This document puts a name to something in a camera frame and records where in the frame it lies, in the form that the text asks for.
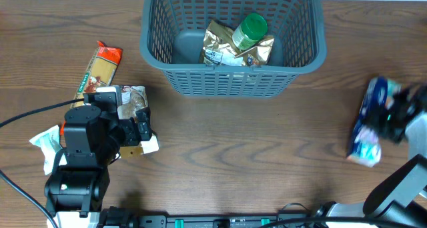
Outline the blue tissue pack box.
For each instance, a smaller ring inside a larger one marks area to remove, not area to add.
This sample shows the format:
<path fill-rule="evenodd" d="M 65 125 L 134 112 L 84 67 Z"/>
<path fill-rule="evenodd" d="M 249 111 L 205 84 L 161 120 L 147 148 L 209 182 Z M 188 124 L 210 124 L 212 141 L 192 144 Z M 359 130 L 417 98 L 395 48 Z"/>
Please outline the blue tissue pack box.
<path fill-rule="evenodd" d="M 347 160 L 366 167 L 373 167 L 380 162 L 380 138 L 376 128 L 372 128 L 366 119 L 378 108 L 390 108 L 394 102 L 393 95 L 399 93 L 401 88 L 400 83 L 385 77 L 370 80 L 350 135 Z"/>

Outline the gold foil coffee bag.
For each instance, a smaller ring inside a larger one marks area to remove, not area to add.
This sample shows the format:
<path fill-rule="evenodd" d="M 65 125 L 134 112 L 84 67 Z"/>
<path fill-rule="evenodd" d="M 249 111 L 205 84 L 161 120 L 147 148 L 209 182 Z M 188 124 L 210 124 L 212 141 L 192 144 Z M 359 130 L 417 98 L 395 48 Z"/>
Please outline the gold foil coffee bag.
<path fill-rule="evenodd" d="M 207 65 L 260 66 L 266 65 L 274 44 L 274 37 L 266 35 L 246 51 L 240 51 L 232 41 L 233 30 L 214 20 L 203 38 L 199 62 Z"/>

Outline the green lid glass jar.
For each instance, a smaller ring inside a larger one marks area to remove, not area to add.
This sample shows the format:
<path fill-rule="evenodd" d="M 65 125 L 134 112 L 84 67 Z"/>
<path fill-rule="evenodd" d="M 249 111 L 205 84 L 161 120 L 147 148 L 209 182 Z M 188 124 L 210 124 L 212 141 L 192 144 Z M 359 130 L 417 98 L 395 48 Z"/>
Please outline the green lid glass jar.
<path fill-rule="evenodd" d="M 266 20 L 257 13 L 249 14 L 232 35 L 234 45 L 241 51 L 248 50 L 268 32 Z"/>

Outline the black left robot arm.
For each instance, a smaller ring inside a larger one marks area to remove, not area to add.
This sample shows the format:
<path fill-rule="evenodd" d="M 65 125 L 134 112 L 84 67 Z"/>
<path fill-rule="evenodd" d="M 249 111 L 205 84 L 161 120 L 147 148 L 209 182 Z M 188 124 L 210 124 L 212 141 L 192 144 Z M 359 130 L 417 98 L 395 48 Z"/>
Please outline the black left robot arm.
<path fill-rule="evenodd" d="M 45 184 L 46 209 L 54 216 L 78 211 L 81 217 L 100 211 L 109 186 L 108 166 L 122 147 L 149 141 L 151 110 L 120 119 L 113 105 L 83 105 L 65 114 L 66 148 L 55 156 Z"/>

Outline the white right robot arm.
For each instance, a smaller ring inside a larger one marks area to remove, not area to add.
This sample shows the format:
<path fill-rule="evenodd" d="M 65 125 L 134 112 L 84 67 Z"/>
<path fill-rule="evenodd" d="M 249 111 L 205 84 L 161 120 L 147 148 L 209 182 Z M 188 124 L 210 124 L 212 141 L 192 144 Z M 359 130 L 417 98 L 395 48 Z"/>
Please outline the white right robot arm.
<path fill-rule="evenodd" d="M 379 221 L 426 226 L 426 209 L 414 201 L 426 196 L 426 86 L 392 96 L 392 103 L 375 107 L 362 123 L 380 137 L 395 143 L 407 140 L 408 158 L 401 168 L 379 184 L 363 203 L 328 203 L 319 211 L 324 217 L 371 218 Z"/>

